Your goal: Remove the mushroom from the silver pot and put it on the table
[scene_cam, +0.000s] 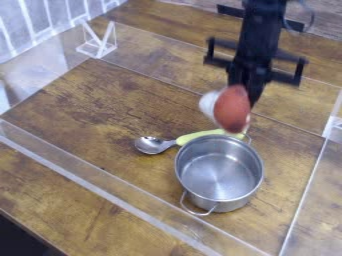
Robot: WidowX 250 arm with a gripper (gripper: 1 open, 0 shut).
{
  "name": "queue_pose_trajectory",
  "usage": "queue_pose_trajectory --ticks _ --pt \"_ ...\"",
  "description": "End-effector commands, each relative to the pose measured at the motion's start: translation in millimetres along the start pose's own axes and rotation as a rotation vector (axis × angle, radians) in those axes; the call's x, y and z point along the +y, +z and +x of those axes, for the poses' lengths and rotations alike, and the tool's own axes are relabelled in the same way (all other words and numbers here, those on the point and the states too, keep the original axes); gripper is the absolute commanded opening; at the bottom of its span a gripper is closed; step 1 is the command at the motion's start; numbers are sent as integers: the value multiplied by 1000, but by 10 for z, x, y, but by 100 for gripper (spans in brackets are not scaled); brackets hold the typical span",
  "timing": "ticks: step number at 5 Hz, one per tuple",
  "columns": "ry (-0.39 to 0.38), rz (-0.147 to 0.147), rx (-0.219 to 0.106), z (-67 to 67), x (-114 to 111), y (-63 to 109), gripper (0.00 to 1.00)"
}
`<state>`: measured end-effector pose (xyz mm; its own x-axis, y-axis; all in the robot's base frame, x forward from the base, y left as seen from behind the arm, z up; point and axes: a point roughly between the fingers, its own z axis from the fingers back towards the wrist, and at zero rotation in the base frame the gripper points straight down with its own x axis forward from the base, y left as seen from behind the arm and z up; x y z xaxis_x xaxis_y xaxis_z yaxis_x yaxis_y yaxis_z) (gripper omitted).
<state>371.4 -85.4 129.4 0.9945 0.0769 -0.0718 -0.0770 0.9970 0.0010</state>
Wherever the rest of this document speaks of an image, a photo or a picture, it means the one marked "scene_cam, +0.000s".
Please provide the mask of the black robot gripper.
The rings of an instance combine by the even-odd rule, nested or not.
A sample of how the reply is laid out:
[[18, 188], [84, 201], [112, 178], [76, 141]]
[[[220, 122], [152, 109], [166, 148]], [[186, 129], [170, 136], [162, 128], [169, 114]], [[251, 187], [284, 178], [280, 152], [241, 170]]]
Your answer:
[[288, 0], [241, 0], [239, 40], [209, 37], [203, 62], [224, 68], [228, 85], [243, 84], [249, 106], [271, 81], [297, 86], [307, 59], [277, 48]]

